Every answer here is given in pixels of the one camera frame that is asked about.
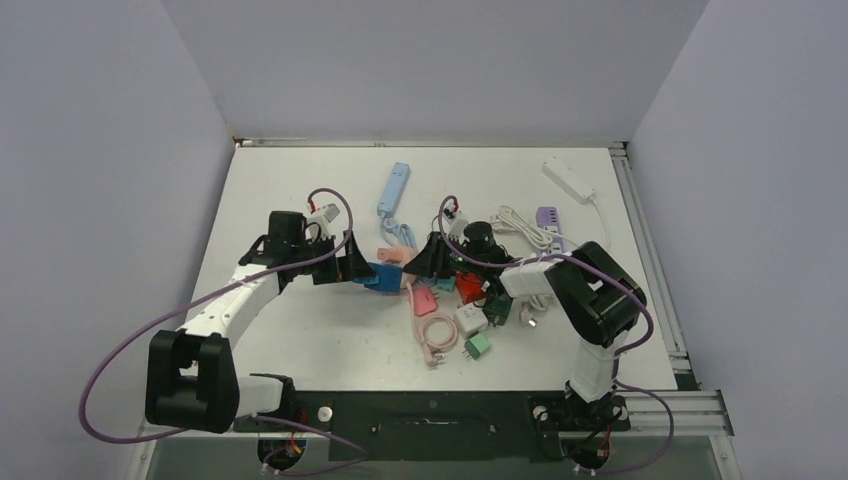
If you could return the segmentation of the blue adapter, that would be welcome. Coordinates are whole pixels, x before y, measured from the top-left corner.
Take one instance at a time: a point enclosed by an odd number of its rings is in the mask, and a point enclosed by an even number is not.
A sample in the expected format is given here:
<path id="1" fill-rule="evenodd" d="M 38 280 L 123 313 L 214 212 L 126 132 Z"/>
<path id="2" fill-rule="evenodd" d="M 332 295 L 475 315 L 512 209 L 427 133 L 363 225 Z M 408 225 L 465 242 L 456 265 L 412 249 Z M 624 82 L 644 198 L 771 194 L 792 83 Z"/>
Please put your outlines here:
<path id="1" fill-rule="evenodd" d="M 405 285 L 403 269 L 395 264 L 369 262 L 374 275 L 355 279 L 354 283 L 382 294 L 398 294 Z"/>

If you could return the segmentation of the red pink plug adapter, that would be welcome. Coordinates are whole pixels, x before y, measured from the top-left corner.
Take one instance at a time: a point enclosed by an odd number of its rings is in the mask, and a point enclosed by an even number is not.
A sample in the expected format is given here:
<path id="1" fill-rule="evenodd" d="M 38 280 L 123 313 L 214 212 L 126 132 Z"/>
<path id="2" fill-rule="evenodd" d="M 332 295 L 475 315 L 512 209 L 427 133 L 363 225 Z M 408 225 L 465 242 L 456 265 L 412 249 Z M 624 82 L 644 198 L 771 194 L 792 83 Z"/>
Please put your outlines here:
<path id="1" fill-rule="evenodd" d="M 455 276 L 455 289 L 462 305 L 477 303 L 486 299 L 483 281 L 472 273 L 458 273 Z"/>

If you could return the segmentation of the white wall adapter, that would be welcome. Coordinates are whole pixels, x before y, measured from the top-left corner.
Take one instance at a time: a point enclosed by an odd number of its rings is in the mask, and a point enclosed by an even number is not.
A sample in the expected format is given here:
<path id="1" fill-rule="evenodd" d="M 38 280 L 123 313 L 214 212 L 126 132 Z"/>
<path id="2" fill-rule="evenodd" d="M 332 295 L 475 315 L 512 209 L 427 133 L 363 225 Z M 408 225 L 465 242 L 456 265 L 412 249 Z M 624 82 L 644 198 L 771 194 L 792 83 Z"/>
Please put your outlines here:
<path id="1" fill-rule="evenodd" d="M 463 338 L 480 333 L 489 325 L 483 310 L 473 303 L 465 304 L 456 309 L 453 313 L 453 320 Z"/>

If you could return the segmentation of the dark green cube socket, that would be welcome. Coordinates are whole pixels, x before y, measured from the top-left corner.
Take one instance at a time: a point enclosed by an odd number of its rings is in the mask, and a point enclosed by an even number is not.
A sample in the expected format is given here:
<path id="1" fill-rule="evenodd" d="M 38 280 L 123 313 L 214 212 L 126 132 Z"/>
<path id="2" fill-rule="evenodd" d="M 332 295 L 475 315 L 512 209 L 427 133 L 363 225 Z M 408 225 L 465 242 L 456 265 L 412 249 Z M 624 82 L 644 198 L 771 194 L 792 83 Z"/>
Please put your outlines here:
<path id="1" fill-rule="evenodd" d="M 482 311 L 493 326 L 503 326 L 510 316 L 513 299 L 508 295 L 492 296 L 486 299 Z"/>

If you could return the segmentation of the light blue power strip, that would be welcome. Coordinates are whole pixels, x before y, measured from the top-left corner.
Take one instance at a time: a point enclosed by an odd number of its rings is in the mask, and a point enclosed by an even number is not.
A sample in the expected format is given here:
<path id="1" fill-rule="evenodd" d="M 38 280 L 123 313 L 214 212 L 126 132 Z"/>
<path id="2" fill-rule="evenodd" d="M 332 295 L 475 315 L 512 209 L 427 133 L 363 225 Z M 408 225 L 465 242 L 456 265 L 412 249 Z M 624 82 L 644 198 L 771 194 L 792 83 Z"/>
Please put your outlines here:
<path id="1" fill-rule="evenodd" d="M 393 165 L 377 202 L 376 213 L 379 217 L 391 218 L 395 215 L 410 174 L 411 167 L 408 164 L 396 162 Z"/>

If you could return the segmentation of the light green charger plug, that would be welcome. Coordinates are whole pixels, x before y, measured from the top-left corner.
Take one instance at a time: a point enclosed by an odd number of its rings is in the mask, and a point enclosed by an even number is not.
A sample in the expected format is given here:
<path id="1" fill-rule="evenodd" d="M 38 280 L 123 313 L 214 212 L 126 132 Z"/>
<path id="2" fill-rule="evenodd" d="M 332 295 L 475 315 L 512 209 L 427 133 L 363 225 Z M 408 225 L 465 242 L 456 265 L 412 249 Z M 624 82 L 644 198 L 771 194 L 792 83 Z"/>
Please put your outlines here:
<path id="1" fill-rule="evenodd" d="M 469 336 L 463 344 L 463 355 L 467 359 L 479 360 L 491 350 L 491 342 L 484 333 Z"/>

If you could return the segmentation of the purple USB power strip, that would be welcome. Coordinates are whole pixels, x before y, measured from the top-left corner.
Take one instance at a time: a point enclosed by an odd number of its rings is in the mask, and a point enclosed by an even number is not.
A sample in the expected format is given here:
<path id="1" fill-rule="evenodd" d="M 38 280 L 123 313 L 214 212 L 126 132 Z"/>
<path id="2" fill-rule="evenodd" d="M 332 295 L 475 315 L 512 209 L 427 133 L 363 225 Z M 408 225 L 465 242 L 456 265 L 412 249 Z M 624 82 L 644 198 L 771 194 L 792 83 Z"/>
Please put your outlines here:
<path id="1" fill-rule="evenodd" d="M 561 223 L 557 208 L 552 206 L 538 207 L 535 220 L 537 227 L 543 230 L 550 240 L 546 251 L 548 253 L 562 254 L 566 244 L 562 238 Z"/>

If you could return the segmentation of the white power strip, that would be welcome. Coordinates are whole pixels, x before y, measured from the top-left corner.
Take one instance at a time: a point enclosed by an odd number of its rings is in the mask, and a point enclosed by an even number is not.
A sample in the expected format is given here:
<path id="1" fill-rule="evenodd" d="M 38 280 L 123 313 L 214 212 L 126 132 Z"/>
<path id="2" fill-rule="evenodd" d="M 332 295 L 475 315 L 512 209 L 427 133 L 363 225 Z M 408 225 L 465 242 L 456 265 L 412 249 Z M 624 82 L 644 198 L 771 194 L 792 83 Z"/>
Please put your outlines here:
<path id="1" fill-rule="evenodd" d="M 559 161 L 547 161 L 541 167 L 542 174 L 578 204 L 590 203 L 595 189 L 575 170 Z"/>

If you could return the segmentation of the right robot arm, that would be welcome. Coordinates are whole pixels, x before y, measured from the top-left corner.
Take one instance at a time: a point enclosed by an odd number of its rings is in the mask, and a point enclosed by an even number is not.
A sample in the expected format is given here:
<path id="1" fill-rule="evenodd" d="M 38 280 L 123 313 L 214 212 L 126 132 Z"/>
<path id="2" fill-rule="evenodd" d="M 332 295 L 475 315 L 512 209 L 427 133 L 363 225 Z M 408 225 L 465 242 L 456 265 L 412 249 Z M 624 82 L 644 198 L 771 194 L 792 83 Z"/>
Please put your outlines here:
<path id="1" fill-rule="evenodd" d="M 647 314 L 643 290 L 596 241 L 567 253 L 519 258 L 497 243 L 487 222 L 468 224 L 463 236 L 454 240 L 432 231 L 404 271 L 422 278 L 470 274 L 485 284 L 488 302 L 556 299 L 580 337 L 565 414 L 579 428 L 593 426 L 604 416 L 602 398 L 614 389 L 629 331 Z"/>

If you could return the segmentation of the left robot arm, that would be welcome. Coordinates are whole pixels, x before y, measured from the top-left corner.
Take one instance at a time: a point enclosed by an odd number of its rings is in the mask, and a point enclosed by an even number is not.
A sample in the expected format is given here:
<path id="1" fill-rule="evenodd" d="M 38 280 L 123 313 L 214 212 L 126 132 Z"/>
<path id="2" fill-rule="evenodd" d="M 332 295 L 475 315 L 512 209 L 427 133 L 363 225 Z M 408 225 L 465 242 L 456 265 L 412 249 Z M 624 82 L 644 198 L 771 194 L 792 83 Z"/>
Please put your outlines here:
<path id="1" fill-rule="evenodd" d="M 233 349 L 259 313 L 299 276 L 315 285 L 375 277 L 351 229 L 330 226 L 335 204 L 309 214 L 273 211 L 268 230 L 239 259 L 225 293 L 176 330 L 161 330 L 148 351 L 145 418 L 186 430 L 224 433 L 257 414 L 274 430 L 294 424 L 298 403 L 285 375 L 240 375 Z"/>

